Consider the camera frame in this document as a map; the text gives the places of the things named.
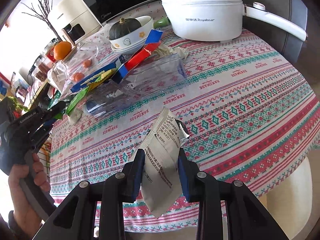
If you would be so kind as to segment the person's left hand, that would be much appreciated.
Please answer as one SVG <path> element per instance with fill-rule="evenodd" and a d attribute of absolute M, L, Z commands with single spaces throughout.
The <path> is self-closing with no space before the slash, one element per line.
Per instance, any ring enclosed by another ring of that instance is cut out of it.
<path fill-rule="evenodd" d="M 45 192 L 50 191 L 50 184 L 44 172 L 44 166 L 36 153 L 33 154 L 33 170 L 36 173 L 34 183 Z M 41 227 L 42 219 L 27 200 L 20 186 L 20 180 L 29 174 L 29 166 L 14 165 L 10 171 L 8 183 L 14 209 L 10 211 L 9 228 L 16 239 L 33 239 Z"/>

